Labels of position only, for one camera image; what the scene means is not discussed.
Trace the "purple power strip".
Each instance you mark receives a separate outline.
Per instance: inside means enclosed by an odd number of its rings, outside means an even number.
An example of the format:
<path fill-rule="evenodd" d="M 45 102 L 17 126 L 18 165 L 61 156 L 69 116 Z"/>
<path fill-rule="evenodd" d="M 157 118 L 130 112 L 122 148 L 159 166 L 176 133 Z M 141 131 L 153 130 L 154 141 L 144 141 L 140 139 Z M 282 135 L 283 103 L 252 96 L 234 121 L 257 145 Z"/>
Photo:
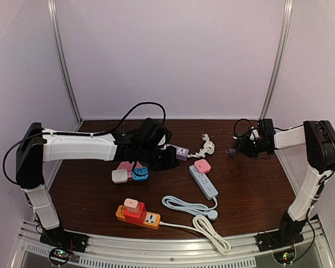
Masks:
<path fill-rule="evenodd" d="M 181 161 L 186 161 L 189 155 L 189 149 L 176 146 L 176 158 Z"/>

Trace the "pink square plug adapter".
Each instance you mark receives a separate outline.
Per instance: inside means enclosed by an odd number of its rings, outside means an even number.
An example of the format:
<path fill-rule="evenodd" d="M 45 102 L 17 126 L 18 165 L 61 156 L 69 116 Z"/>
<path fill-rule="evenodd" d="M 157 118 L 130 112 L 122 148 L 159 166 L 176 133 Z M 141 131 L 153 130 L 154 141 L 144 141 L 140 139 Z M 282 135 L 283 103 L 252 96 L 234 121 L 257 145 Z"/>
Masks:
<path fill-rule="evenodd" d="M 194 162 L 194 167 L 200 174 L 206 174 L 211 171 L 211 165 L 206 159 L 199 159 Z"/>

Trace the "light pink charger plug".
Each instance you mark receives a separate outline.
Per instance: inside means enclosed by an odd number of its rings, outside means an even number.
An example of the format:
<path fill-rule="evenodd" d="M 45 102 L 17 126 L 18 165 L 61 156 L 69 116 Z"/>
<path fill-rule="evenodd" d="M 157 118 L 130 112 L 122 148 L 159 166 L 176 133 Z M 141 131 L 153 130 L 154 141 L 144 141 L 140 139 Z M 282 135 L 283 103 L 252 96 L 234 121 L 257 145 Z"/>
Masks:
<path fill-rule="evenodd" d="M 126 198 L 123 205 L 130 213 L 137 214 L 140 211 L 140 204 L 138 200 Z"/>

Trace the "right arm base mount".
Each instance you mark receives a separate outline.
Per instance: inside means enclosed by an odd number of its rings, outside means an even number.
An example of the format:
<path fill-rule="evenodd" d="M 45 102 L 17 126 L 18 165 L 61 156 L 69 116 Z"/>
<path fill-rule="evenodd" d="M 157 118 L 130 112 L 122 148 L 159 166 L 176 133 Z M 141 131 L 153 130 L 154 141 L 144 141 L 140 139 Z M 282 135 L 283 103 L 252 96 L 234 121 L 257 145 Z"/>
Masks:
<path fill-rule="evenodd" d="M 307 221 L 281 222 L 276 231 L 259 231 L 255 240 L 260 252 L 289 247 L 293 242 L 303 242 L 302 230 Z"/>

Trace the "grey small plug adapter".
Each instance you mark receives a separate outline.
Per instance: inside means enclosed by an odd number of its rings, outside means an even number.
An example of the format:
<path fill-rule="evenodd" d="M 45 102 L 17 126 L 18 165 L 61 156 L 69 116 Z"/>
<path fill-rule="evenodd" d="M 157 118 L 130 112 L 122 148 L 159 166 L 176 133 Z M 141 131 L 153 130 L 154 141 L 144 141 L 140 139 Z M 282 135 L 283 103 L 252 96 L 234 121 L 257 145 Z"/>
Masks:
<path fill-rule="evenodd" d="M 226 150 L 226 155 L 228 157 L 235 157 L 237 154 L 237 150 L 234 148 L 229 148 L 228 150 Z"/>

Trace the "light blue power strip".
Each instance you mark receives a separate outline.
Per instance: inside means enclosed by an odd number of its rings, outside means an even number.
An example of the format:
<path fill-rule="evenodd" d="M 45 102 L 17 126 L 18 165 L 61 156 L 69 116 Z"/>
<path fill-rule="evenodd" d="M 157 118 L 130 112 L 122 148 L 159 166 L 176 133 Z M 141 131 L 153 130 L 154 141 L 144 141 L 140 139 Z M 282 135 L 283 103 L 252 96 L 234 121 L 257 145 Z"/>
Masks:
<path fill-rule="evenodd" d="M 217 189 L 206 174 L 200 174 L 194 165 L 189 166 L 189 173 L 208 200 L 218 196 Z"/>

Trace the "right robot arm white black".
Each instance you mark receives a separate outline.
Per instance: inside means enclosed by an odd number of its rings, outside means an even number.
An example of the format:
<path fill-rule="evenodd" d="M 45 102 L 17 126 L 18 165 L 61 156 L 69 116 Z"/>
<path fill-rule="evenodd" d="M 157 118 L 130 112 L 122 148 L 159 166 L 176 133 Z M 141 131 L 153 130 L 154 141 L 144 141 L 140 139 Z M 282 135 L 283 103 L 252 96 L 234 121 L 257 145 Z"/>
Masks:
<path fill-rule="evenodd" d="M 234 130 L 233 138 L 236 150 L 252 159 L 258 159 L 261 153 L 271 155 L 278 150 L 305 146 L 308 163 L 305 179 L 275 234 L 275 242 L 285 247 L 301 233 L 326 182 L 335 172 L 335 130 L 328 120 L 304 121 L 300 126 L 281 129 L 274 126 L 271 118 L 265 118 L 245 132 Z"/>

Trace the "orange power strip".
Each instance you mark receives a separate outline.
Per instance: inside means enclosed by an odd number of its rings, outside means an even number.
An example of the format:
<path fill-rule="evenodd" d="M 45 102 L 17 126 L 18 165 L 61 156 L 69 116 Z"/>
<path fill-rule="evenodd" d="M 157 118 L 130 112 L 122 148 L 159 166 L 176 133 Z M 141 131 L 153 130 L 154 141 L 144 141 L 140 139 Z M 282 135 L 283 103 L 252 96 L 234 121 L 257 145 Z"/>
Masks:
<path fill-rule="evenodd" d="M 116 210 L 116 217 L 119 221 L 157 230 L 160 227 L 161 216 L 159 214 L 148 212 L 144 203 L 139 203 L 138 213 L 132 213 L 124 205 L 120 205 Z"/>

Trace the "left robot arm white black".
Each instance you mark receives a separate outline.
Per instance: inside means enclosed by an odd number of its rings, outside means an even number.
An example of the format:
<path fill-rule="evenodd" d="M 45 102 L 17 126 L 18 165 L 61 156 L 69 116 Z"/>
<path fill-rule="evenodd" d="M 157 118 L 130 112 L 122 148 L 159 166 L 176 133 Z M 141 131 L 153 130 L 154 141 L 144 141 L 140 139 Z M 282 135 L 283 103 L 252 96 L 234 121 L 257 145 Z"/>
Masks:
<path fill-rule="evenodd" d="M 179 166 L 176 148 L 169 145 L 172 133 L 165 121 L 145 119 L 139 128 L 127 132 L 116 126 L 101 132 L 67 132 L 43 128 L 32 123 L 24 138 L 12 145 L 16 150 L 16 178 L 18 185 L 41 224 L 43 234 L 57 248 L 69 243 L 69 235 L 53 205 L 43 176 L 43 164 L 56 160 L 102 160 L 132 164 L 142 162 L 152 171 L 165 171 Z"/>

